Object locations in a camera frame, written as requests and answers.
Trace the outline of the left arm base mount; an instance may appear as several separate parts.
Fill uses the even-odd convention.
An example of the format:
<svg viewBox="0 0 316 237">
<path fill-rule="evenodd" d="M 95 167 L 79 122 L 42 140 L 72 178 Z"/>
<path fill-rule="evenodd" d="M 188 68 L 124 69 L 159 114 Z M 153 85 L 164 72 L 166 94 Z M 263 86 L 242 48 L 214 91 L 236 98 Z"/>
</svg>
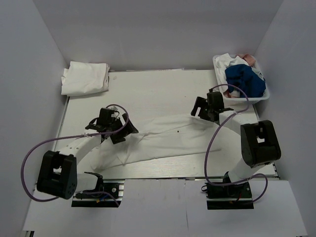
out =
<svg viewBox="0 0 316 237">
<path fill-rule="evenodd" d="M 103 180 L 96 189 L 76 193 L 71 207 L 117 208 L 124 191 L 124 180 Z"/>
</svg>

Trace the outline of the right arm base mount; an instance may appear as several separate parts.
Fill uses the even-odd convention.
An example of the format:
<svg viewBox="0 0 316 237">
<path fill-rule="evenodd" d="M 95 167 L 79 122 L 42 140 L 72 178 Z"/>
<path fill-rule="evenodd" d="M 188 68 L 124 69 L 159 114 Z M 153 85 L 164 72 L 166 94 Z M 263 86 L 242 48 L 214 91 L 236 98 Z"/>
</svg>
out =
<svg viewBox="0 0 316 237">
<path fill-rule="evenodd" d="M 208 210 L 247 210 L 253 209 L 253 200 L 248 182 L 231 186 L 214 186 L 205 183 L 201 191 L 206 194 Z"/>
</svg>

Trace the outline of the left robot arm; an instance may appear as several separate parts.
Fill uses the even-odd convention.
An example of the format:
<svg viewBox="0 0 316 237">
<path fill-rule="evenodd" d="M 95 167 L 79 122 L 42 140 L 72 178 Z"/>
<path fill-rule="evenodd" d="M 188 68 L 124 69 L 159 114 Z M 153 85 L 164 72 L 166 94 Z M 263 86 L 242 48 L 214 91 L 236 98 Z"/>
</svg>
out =
<svg viewBox="0 0 316 237">
<path fill-rule="evenodd" d="M 121 114 L 118 107 L 109 105 L 102 108 L 82 135 L 60 150 L 44 154 L 36 185 L 39 192 L 63 199 L 70 199 L 76 193 L 93 197 L 107 195 L 102 176 L 94 172 L 78 173 L 77 165 L 104 142 L 116 145 L 126 141 L 128 135 L 138 133 L 128 112 Z"/>
</svg>

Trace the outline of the white printed t shirt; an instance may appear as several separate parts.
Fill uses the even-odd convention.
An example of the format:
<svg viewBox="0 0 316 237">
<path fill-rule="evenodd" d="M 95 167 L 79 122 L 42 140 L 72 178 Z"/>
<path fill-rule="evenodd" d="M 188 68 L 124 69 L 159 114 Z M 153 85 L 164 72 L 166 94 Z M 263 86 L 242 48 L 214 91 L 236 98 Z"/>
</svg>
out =
<svg viewBox="0 0 316 237">
<path fill-rule="evenodd" d="M 220 91 L 224 94 L 225 97 L 227 98 L 246 98 L 247 95 L 238 87 L 231 85 L 231 84 L 227 84 L 226 81 L 226 74 L 225 74 L 225 70 L 226 68 L 233 66 L 233 65 L 238 65 L 238 64 L 245 64 L 247 66 L 249 66 L 249 64 L 241 59 L 238 56 L 231 56 L 230 54 L 226 53 L 223 55 L 219 55 L 219 56 L 215 56 L 213 58 L 213 65 L 214 65 L 214 70 L 215 70 L 215 75 L 216 75 L 216 79 L 218 84 L 220 85 Z M 266 80 L 258 66 L 258 63 L 255 63 L 255 68 L 252 67 L 252 70 L 261 78 L 265 81 L 266 84 Z M 262 97 L 266 96 L 267 94 L 267 86 L 266 86 L 266 90 L 263 94 Z"/>
</svg>

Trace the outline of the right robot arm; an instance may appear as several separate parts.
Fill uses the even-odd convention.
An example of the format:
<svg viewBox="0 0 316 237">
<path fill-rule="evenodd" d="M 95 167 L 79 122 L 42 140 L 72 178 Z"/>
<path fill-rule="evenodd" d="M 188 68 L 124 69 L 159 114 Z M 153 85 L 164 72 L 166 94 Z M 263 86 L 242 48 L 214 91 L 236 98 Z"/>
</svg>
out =
<svg viewBox="0 0 316 237">
<path fill-rule="evenodd" d="M 254 177 L 265 177 L 257 171 L 281 157 L 281 149 L 274 129 L 269 120 L 250 123 L 242 118 L 245 108 L 235 111 L 224 106 L 223 96 L 218 91 L 210 90 L 206 98 L 197 97 L 191 111 L 192 116 L 213 122 L 218 125 L 211 137 L 204 159 L 204 176 L 208 184 L 223 187 L 223 192 L 234 197 L 241 191 L 240 184 Z M 211 182 L 207 175 L 207 161 L 210 148 L 221 128 L 226 127 L 240 136 L 242 158 L 233 169 L 225 174 L 222 183 Z"/>
</svg>

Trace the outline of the blue t shirt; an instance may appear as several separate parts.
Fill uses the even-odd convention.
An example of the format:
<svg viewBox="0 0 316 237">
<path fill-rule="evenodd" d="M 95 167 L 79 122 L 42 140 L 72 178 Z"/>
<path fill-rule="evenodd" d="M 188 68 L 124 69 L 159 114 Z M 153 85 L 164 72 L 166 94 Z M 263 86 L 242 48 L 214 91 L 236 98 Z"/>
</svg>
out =
<svg viewBox="0 0 316 237">
<path fill-rule="evenodd" d="M 245 64 L 230 66 L 225 74 L 227 84 L 238 87 L 248 98 L 262 97 L 266 90 L 265 81 Z"/>
</svg>

